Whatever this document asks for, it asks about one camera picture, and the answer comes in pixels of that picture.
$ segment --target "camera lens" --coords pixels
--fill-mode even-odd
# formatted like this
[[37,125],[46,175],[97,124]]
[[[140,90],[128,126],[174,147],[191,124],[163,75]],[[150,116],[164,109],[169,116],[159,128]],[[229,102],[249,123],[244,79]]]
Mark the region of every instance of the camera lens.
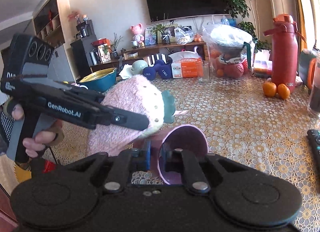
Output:
[[44,55],[44,60],[45,60],[45,61],[48,61],[48,59],[50,58],[50,55],[51,55],[51,50],[48,49],[47,52],[46,52],[45,55]]
[[33,56],[37,50],[37,42],[33,42],[29,48],[29,56]]
[[41,45],[37,53],[37,60],[41,60],[43,58],[44,52],[45,52],[45,46]]

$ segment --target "glass of dark liquid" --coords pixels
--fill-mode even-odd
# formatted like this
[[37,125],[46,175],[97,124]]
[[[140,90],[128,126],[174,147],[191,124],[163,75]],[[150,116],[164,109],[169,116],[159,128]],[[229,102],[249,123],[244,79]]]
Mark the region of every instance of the glass of dark liquid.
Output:
[[320,53],[317,53],[315,75],[310,94],[308,112],[313,117],[320,117]]

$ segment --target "gray cabinet door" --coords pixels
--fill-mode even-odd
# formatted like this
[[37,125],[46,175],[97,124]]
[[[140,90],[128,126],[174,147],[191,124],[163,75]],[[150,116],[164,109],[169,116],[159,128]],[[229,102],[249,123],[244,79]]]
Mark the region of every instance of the gray cabinet door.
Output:
[[59,82],[74,82],[63,45],[56,48],[53,52],[49,64],[48,78]]

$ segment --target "clear glass cup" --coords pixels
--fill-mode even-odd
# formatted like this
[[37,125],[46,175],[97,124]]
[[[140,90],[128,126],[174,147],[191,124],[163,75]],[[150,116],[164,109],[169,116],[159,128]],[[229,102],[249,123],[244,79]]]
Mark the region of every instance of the clear glass cup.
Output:
[[199,83],[210,82],[209,69],[210,69],[210,63],[208,61],[197,62],[198,82]]
[[320,117],[320,53],[317,53],[315,75],[308,103],[308,112],[314,117]]

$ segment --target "floral tablecloth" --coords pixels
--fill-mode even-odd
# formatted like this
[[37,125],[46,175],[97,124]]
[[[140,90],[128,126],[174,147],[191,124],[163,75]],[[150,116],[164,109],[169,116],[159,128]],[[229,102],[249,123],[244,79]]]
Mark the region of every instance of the floral tablecloth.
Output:
[[[308,91],[301,86],[286,101],[266,98],[263,82],[249,77],[212,78],[205,85],[196,78],[157,78],[152,83],[161,91],[170,90],[176,98],[177,110],[188,110],[188,114],[177,116],[173,125],[164,127],[196,125],[205,133],[210,151],[294,184],[303,198],[295,225],[301,231],[318,232],[320,196],[316,192],[316,169],[306,134],[307,130],[320,126],[308,116]],[[68,136],[70,125],[64,128]],[[84,157],[86,131],[75,128],[76,138],[66,137],[64,146],[54,148],[62,163]],[[135,173],[132,182],[162,183],[150,172]]]

